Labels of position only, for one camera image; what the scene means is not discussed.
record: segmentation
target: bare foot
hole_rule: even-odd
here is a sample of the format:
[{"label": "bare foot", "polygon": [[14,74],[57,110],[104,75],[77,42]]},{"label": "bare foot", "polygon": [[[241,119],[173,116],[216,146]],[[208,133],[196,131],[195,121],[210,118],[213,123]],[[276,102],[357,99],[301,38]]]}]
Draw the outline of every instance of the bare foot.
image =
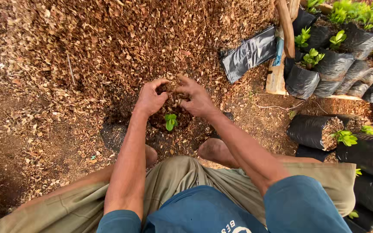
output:
[{"label": "bare foot", "polygon": [[199,148],[198,156],[225,167],[239,168],[227,145],[220,139],[209,138]]},{"label": "bare foot", "polygon": [[145,144],[146,168],[152,166],[158,159],[158,153],[152,147]]}]

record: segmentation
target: forearm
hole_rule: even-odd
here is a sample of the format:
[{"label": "forearm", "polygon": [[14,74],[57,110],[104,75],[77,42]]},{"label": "forearm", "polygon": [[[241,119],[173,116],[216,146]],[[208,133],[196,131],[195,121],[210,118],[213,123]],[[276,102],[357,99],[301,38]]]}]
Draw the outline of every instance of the forearm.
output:
[{"label": "forearm", "polygon": [[220,111],[212,111],[207,120],[262,195],[270,185],[289,176],[282,163]]},{"label": "forearm", "polygon": [[145,189],[145,130],[148,116],[134,112],[117,157],[104,202],[104,214],[134,211],[142,220]]}]

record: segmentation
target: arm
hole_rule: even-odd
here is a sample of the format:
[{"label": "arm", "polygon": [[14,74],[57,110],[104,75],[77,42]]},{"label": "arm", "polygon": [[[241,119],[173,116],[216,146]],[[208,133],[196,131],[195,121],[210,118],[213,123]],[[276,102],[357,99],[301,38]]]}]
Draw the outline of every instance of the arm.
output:
[{"label": "arm", "polygon": [[104,215],[114,210],[131,210],[142,220],[145,189],[145,130],[148,117],[156,113],[168,98],[155,89],[168,80],[145,84],[139,94],[128,131],[117,157],[104,201]]},{"label": "arm", "polygon": [[179,78],[181,87],[177,88],[177,92],[186,93],[191,99],[188,102],[182,101],[181,106],[194,116],[206,119],[216,129],[262,195],[272,184],[290,176],[282,164],[257,140],[214,107],[203,87],[187,77]]}]

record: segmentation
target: hand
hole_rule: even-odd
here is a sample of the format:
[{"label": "hand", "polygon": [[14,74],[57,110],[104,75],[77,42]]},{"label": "hand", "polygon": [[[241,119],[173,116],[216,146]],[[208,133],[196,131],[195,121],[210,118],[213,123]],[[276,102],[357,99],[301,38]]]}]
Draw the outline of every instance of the hand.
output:
[{"label": "hand", "polygon": [[139,98],[135,104],[135,108],[133,109],[133,114],[144,114],[147,117],[150,117],[159,111],[168,99],[168,94],[163,92],[158,95],[155,90],[157,87],[168,82],[170,81],[166,79],[156,79],[152,82],[146,83],[139,93]]},{"label": "hand", "polygon": [[207,119],[214,111],[218,112],[205,89],[194,80],[178,75],[181,84],[175,92],[189,95],[190,101],[182,100],[181,107],[196,117]]}]

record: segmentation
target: khaki pants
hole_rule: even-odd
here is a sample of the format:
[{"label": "khaki pants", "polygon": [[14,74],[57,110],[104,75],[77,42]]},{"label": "khaki pants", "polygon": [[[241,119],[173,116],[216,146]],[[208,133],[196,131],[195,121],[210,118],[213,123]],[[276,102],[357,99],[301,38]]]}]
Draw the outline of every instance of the khaki pants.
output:
[{"label": "khaki pants", "polygon": [[[355,164],[285,163],[292,175],[318,180],[342,216],[355,206]],[[108,183],[95,183],[53,196],[0,219],[2,232],[95,232],[103,216]],[[211,169],[188,156],[169,158],[146,175],[144,215],[158,210],[173,195],[198,186],[212,186],[266,224],[263,199],[241,169]]]}]

